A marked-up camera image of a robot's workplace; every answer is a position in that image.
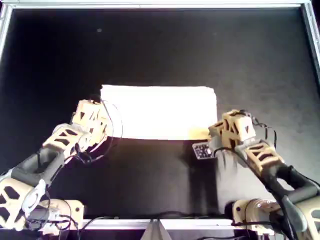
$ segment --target black tabletop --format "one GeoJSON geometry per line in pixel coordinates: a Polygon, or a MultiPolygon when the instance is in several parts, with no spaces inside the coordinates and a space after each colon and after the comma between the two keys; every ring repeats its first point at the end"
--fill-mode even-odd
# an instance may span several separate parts
{"type": "MultiPolygon", "coordinates": [[[[320,180],[320,101],[299,9],[14,10],[0,66],[0,169],[37,151],[102,84],[214,88],[218,117],[251,111],[277,130],[286,162],[320,180]]],[[[222,213],[268,196],[248,169],[196,161],[191,144],[122,139],[90,166],[70,162],[51,197],[80,200],[90,216],[141,216],[222,213]]]]}

